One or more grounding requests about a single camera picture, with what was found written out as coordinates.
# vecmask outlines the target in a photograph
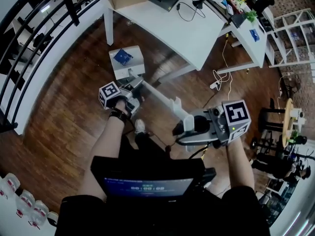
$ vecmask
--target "fluorescent light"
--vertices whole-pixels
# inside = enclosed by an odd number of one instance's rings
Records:
[[[305,234],[305,236],[309,236],[310,233],[313,231],[314,227],[315,227],[315,224],[309,229],[309,231],[307,232],[307,234]]]
[[[302,226],[302,228],[299,230],[299,232],[297,233],[296,236],[300,236],[300,234],[304,231],[304,229],[306,228],[307,224],[309,223],[309,220],[305,221],[304,225]]]
[[[296,215],[295,219],[293,220],[293,222],[291,223],[291,225],[288,227],[288,229],[286,230],[286,232],[284,233],[283,236],[285,236],[285,235],[287,234],[287,232],[291,229],[291,227],[293,226],[293,224],[295,223],[295,221],[297,220],[297,218],[300,216],[300,214],[301,214],[301,212],[299,212],[299,213]]]
[[[42,8],[41,12],[45,12],[46,10],[48,10],[50,8],[50,5],[45,6],[44,8]]]

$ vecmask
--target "black railing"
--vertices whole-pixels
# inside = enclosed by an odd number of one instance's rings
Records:
[[[24,23],[22,24],[22,26],[20,27],[20,29],[16,32],[15,36],[12,38],[12,40],[10,41],[8,47],[5,49],[5,51],[3,53],[0,53],[1,56],[1,60],[0,60],[0,68],[1,68],[1,64],[3,64],[3,61],[8,58],[8,54],[9,54],[9,50],[11,48],[11,46],[13,45],[13,43],[18,39],[18,37],[20,36],[20,34],[23,32],[23,30],[28,27],[28,23],[34,18],[34,16],[42,9],[45,7],[45,5],[47,5],[47,3],[50,0],[43,0],[39,5],[36,6],[36,8],[27,16],[27,18],[25,19]],[[18,64],[18,62],[21,60],[23,53],[25,52],[25,50],[28,48],[28,45],[32,42],[32,40],[34,39],[34,37],[36,36],[36,34],[40,31],[40,29],[48,22],[48,20],[50,20],[52,18],[53,15],[56,14],[56,12],[64,5],[66,5],[67,7],[67,12],[65,12],[65,14],[57,21],[54,22],[54,25],[49,29],[49,31],[44,35],[44,37],[37,43],[36,48],[32,51],[31,56],[28,58],[28,60],[24,63],[24,67],[22,69],[22,71],[20,72],[19,77],[17,78],[17,80],[15,81],[15,85],[13,88],[13,91],[11,93],[10,99],[8,101],[7,107],[5,109],[5,112],[3,113],[2,110],[0,111],[0,114],[2,116],[2,121],[0,121],[0,133],[8,131],[8,130],[12,130],[14,128],[16,128],[18,126],[18,123],[15,122],[16,116],[18,114],[20,105],[22,103],[23,97],[26,93],[26,90],[28,89],[28,86],[30,85],[30,82],[32,80],[32,78],[34,77],[37,69],[39,68],[40,64],[42,63],[42,61],[45,59],[45,57],[47,56],[47,54],[49,53],[49,51],[52,49],[52,47],[55,45],[55,43],[60,39],[60,37],[69,29],[69,27],[73,24],[75,24],[75,26],[78,26],[80,24],[79,18],[80,16],[82,16],[87,10],[89,10],[94,4],[96,4],[99,0],[93,0],[90,2],[89,6],[83,8],[82,10],[79,10],[78,13],[76,13],[76,9],[79,8],[84,2],[86,2],[87,0],[79,0],[76,4],[76,6],[74,6],[74,4],[72,3],[72,0],[62,0],[50,13],[48,13],[48,15],[39,23],[39,25],[33,30],[33,32],[31,33],[30,37],[28,38],[28,40],[23,44],[23,47],[21,48],[21,50],[19,51],[17,57],[15,58],[14,63],[12,64],[7,77],[4,81],[4,85],[1,89],[1,93],[0,93],[0,104],[3,101],[3,97],[4,97],[4,93],[7,89],[7,85],[9,83],[9,80],[11,79],[11,74],[12,72],[15,71],[15,67]],[[5,30],[9,27],[10,23],[12,22],[12,20],[17,16],[17,14],[23,9],[23,7],[27,4],[28,0],[18,0],[14,6],[10,9],[10,11],[7,13],[7,15],[4,17],[4,19],[1,21],[0,23],[0,34],[3,35],[5,33]],[[18,89],[18,85],[20,83],[20,81],[23,79],[23,75],[25,74],[28,66],[32,63],[33,58],[35,57],[35,55],[37,54],[38,50],[40,49],[40,47],[42,46],[42,44],[50,37],[50,35],[52,34],[52,32],[58,27],[58,25],[66,18],[70,16],[71,17],[71,21],[70,23],[68,23],[66,26],[64,26],[63,30],[50,42],[50,44],[45,48],[44,52],[41,53],[41,56],[39,57],[35,67],[32,69],[31,74],[29,75],[27,81],[25,82],[25,85],[23,87],[23,90],[20,94],[20,97],[18,99],[18,103],[16,105],[15,111],[14,111],[14,115],[12,117],[12,120],[9,121],[8,120],[8,115],[10,112],[10,108],[14,99],[14,96],[16,94],[16,91]]]

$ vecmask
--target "sneaker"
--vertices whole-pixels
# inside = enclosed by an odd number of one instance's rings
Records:
[[[137,119],[136,123],[134,124],[135,126],[135,134],[139,134],[139,133],[145,133],[146,132],[146,126],[143,122],[142,119]]]

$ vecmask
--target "wristband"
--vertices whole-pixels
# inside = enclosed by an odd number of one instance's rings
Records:
[[[124,124],[126,124],[126,121],[128,119],[127,115],[123,111],[121,111],[121,110],[119,110],[117,108],[115,108],[114,111],[112,111],[110,113],[109,118],[111,116],[114,116],[114,117],[120,119]]]

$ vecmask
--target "person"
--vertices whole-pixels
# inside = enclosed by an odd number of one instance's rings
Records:
[[[145,133],[144,123],[136,121],[134,150],[124,137],[128,114],[120,100],[106,127],[92,148],[83,182],[77,196],[62,200],[56,236],[60,235],[270,235],[269,227],[254,192],[254,177],[242,142],[238,138],[227,147],[231,189],[223,198],[204,191],[186,202],[174,205],[141,206],[105,203],[106,195],[93,176],[90,165],[94,156],[128,160],[144,157],[147,163],[156,158],[171,160],[164,150]]]
[[[297,163],[289,160],[282,160],[278,157],[258,153],[256,160],[252,162],[252,168],[270,173],[277,179],[296,183],[300,178],[306,179],[311,175],[311,167],[301,170]]]

